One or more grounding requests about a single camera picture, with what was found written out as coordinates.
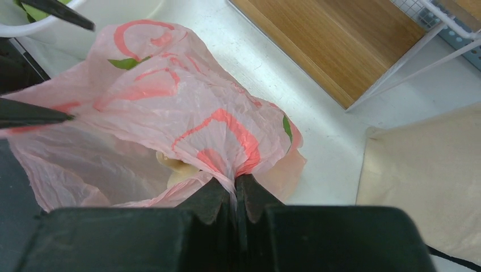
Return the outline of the green leafy vegetable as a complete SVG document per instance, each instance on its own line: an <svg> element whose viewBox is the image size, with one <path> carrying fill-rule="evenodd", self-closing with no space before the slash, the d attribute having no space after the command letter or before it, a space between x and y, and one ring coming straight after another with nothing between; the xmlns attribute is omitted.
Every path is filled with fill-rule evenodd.
<svg viewBox="0 0 481 272"><path fill-rule="evenodd" d="M30 23L38 22L49 16L54 16L62 20L66 20L75 11L68 7L68 1L13 1L15 5L20 7L26 14Z"/></svg>

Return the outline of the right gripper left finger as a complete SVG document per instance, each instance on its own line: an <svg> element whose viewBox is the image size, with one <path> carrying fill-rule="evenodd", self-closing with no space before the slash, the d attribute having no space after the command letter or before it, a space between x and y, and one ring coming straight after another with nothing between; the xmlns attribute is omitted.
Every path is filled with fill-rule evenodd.
<svg viewBox="0 0 481 272"><path fill-rule="evenodd" d="M213 178L175 207L193 216L190 233L199 245L228 248L232 240L230 194Z"/></svg>

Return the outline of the white round slice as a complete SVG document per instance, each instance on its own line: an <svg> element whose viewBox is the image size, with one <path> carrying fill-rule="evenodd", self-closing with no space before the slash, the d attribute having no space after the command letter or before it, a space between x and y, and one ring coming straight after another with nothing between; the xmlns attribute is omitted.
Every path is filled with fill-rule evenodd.
<svg viewBox="0 0 481 272"><path fill-rule="evenodd" d="M178 183L190 179L200 170L190 164L187 164L181 160L168 158L164 153L157 151L156 158L158 162L168 167L172 173L167 182L167 188L172 188Z"/></svg>

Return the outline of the pink plastic grocery bag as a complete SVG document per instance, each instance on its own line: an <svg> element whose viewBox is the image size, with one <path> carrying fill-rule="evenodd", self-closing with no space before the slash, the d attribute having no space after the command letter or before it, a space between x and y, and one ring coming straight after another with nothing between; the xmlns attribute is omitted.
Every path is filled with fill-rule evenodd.
<svg viewBox="0 0 481 272"><path fill-rule="evenodd" d="M178 24L109 25L84 61L6 98L75 117L1 130L46 211L174 207L212 178L234 194L243 174L284 201L306 163L287 115L252 96ZM157 151L200 171L168 189L172 171Z"/></svg>

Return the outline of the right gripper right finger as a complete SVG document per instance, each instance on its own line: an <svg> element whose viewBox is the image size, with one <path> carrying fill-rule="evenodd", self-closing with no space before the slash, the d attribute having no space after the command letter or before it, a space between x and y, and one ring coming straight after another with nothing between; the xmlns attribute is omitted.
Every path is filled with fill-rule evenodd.
<svg viewBox="0 0 481 272"><path fill-rule="evenodd" d="M243 252L276 252L277 228L285 205L254 178L242 175L235 180L237 227Z"/></svg>

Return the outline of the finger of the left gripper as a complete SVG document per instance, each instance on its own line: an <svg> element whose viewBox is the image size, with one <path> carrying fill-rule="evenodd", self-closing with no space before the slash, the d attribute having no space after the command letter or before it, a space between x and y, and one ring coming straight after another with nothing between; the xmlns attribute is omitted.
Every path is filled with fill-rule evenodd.
<svg viewBox="0 0 481 272"><path fill-rule="evenodd" d="M1 129L60 124L75 117L59 110L1 98Z"/></svg>
<svg viewBox="0 0 481 272"><path fill-rule="evenodd" d="M20 7L26 12L30 23L54 16L83 29L94 31L94 22L68 7L66 5L68 2L69 1L26 0L20 1Z"/></svg>

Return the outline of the white plastic basin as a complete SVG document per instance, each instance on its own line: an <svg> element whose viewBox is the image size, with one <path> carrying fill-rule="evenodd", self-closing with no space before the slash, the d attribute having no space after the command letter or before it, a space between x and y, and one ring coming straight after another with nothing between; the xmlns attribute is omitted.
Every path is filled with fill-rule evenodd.
<svg viewBox="0 0 481 272"><path fill-rule="evenodd" d="M29 37L71 56L84 59L96 35L111 24L150 19L163 5L154 0L73 0L66 4L95 24L94 32L48 16L30 23L14 1L1 1L1 37Z"/></svg>

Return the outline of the blue plastic basket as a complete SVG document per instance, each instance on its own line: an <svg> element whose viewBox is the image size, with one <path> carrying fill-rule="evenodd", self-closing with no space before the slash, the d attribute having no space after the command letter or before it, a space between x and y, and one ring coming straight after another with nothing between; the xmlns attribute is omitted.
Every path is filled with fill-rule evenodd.
<svg viewBox="0 0 481 272"><path fill-rule="evenodd" d="M460 5L460 1L431 1L431 5L437 7L446 16L453 19L453 23L462 28L467 33L480 33L480 20L475 18L469 11ZM418 21L427 30L441 22L435 13L423 7L417 16ZM470 45L473 41L466 39L454 31L448 24L438 33L453 49L461 49ZM474 67L480 70L480 46L477 46L463 54Z"/></svg>

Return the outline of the beige canvas tote bag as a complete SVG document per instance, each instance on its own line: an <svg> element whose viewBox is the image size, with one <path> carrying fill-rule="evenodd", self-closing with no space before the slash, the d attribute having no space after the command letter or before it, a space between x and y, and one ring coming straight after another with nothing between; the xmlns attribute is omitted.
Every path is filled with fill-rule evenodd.
<svg viewBox="0 0 481 272"><path fill-rule="evenodd" d="M425 243L480 264L480 104L367 131L358 205L392 206Z"/></svg>

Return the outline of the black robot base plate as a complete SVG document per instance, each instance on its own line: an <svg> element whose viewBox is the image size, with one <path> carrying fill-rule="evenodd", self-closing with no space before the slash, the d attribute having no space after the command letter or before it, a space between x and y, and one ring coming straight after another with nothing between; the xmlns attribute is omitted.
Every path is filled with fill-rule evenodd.
<svg viewBox="0 0 481 272"><path fill-rule="evenodd" d="M46 79L32 67L31 59L14 40L1 38L2 95ZM1 271L15 270L41 213L23 167L8 141L1 139Z"/></svg>

